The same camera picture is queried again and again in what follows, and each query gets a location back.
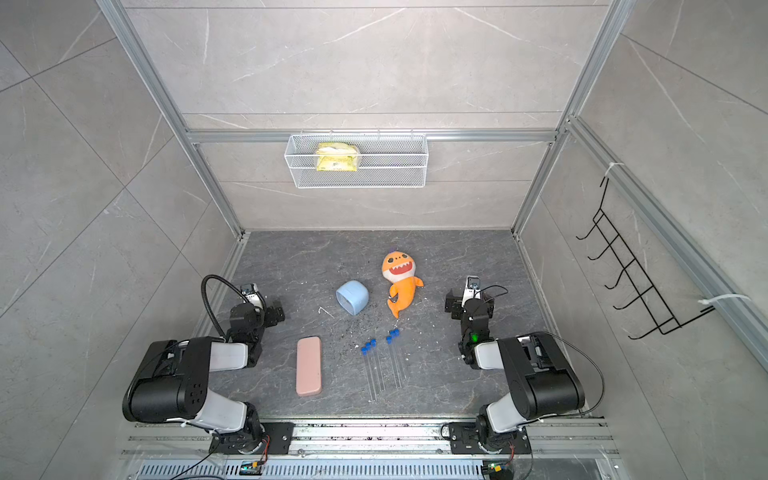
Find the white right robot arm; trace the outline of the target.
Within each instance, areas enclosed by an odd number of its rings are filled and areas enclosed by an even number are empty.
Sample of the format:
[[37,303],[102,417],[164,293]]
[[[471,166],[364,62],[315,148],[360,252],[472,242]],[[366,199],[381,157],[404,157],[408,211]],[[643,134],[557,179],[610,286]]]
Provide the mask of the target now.
[[552,334],[491,337],[494,305],[480,290],[446,295],[445,311],[460,322],[462,360],[474,370],[503,372],[508,385],[508,393],[482,406],[474,421],[447,425],[454,454],[506,452],[526,425],[574,413],[586,402],[583,386]]

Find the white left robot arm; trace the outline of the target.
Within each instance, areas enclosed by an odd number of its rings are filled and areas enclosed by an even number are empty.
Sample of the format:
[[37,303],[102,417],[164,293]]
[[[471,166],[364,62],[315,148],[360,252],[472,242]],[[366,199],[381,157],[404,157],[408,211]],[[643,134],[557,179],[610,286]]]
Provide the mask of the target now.
[[124,395],[124,418],[202,429],[212,435],[211,454],[288,453],[293,423],[264,424],[253,404],[209,388],[212,372],[255,367],[265,330],[284,320],[278,301],[266,307],[246,302],[230,310],[230,329],[223,339],[206,336],[150,344]]

